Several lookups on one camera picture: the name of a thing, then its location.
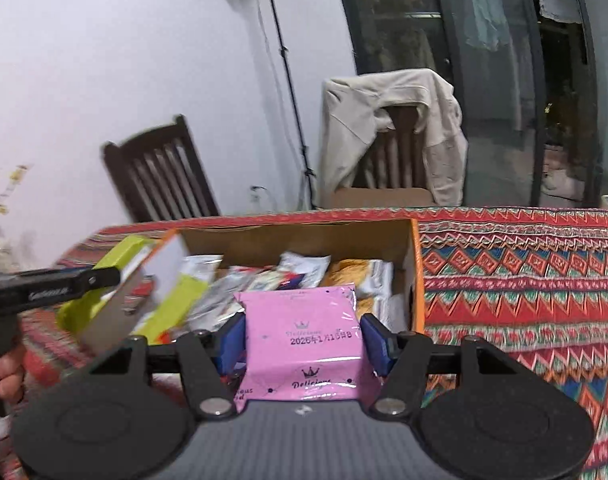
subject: hand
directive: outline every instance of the hand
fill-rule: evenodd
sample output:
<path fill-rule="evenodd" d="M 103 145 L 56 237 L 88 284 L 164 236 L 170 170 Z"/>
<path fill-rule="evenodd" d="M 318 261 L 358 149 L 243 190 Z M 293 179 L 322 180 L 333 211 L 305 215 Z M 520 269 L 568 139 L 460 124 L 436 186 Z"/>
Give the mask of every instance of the hand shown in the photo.
<path fill-rule="evenodd" d="M 23 397 L 24 355 L 26 347 L 20 343 L 0 357 L 0 399 L 11 404 L 16 404 Z"/>

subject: white hoodie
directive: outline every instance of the white hoodie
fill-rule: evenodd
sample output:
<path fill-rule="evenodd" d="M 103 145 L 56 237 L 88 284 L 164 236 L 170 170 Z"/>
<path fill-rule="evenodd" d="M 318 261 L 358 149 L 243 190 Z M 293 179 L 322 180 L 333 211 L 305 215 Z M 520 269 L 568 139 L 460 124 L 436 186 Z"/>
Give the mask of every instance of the white hoodie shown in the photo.
<path fill-rule="evenodd" d="M 383 108 L 415 105 L 415 132 L 425 132 L 422 158 L 435 203 L 462 203 L 468 142 L 453 87 L 427 68 L 346 78 L 324 84 L 324 126 L 319 191 L 327 205 L 338 187 L 350 187 L 360 158 L 377 132 L 393 130 Z"/>

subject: dark wooden chair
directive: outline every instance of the dark wooden chair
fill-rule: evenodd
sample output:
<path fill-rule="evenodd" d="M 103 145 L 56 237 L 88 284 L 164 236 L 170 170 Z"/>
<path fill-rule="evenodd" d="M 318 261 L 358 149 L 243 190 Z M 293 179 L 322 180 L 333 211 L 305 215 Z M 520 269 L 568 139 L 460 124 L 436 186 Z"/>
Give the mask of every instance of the dark wooden chair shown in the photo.
<path fill-rule="evenodd" d="M 428 191 L 421 156 L 424 132 L 415 132 L 417 107 L 386 107 L 395 129 L 380 132 L 359 161 L 351 187 L 340 187 L 330 207 L 427 207 L 434 205 Z"/>
<path fill-rule="evenodd" d="M 135 222 L 218 216 L 184 116 L 102 148 L 106 169 Z"/>

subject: sliding door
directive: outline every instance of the sliding door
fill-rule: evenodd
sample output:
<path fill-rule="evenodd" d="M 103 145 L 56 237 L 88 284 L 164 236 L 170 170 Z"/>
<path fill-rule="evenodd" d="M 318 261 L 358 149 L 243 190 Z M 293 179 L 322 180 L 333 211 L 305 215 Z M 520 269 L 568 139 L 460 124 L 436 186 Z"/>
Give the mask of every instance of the sliding door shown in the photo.
<path fill-rule="evenodd" d="M 468 138 L 465 205 L 536 205 L 545 88 L 532 0 L 343 0 L 358 73 L 433 68 Z"/>

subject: table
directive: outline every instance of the table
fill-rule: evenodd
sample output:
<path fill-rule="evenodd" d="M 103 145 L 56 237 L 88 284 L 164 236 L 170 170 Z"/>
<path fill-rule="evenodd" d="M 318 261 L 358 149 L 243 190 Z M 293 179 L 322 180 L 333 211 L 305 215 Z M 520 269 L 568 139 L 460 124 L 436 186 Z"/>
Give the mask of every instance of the table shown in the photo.
<path fill-rule="evenodd" d="M 415 322 L 439 343 L 482 335 L 577 400 L 597 432 L 582 476 L 608 478 L 608 212 L 391 208 L 154 222 L 106 228 L 58 264 L 94 264 L 133 233 L 160 238 L 172 228 L 386 219 L 417 221 L 423 301 Z M 90 359 L 58 329 L 55 308 L 24 314 L 23 329 L 26 369 L 36 383 L 54 384 Z M 432 377 L 427 400 L 452 388 L 452 380 Z M 23 477 L 12 455 L 0 469 L 7 479 Z"/>

